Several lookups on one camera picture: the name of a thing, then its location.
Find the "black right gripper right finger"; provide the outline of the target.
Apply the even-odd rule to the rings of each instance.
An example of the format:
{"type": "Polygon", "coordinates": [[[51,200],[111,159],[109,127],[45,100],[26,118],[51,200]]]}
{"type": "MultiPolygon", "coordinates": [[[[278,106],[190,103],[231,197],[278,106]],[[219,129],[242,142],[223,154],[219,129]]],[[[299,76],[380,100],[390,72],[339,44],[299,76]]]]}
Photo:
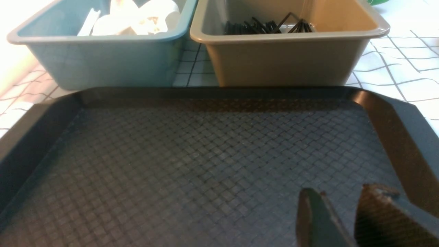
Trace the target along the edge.
{"type": "Polygon", "coordinates": [[[360,247],[437,247],[438,218],[383,184],[364,184],[355,217],[360,247]]]}

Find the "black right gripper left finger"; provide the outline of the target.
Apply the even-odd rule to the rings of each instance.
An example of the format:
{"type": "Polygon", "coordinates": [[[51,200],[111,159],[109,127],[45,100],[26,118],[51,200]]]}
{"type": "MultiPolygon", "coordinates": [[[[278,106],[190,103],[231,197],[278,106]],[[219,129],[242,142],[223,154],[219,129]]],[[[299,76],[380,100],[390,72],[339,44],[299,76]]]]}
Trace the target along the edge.
{"type": "Polygon", "coordinates": [[[296,214],[298,247],[357,247],[325,192],[301,189],[296,214]]]}

